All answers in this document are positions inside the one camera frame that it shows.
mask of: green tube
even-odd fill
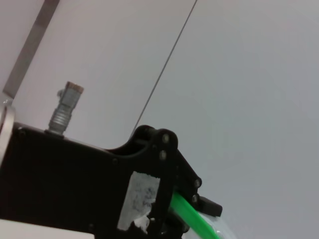
[[[219,239],[213,228],[179,193],[173,193],[170,207],[202,239]]]

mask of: bolt head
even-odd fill
[[[165,150],[162,150],[161,152],[159,152],[159,159],[160,160],[166,160],[166,158],[167,158],[167,153],[166,153],[166,151]]]
[[[191,201],[193,202],[193,203],[197,203],[198,202],[198,196],[195,194],[195,195],[193,195],[193,197],[191,198]]]
[[[194,182],[195,188],[199,188],[201,186],[201,181],[199,179],[196,179]]]
[[[163,141],[163,143],[168,143],[169,142],[169,135],[167,133],[163,135],[162,141]]]

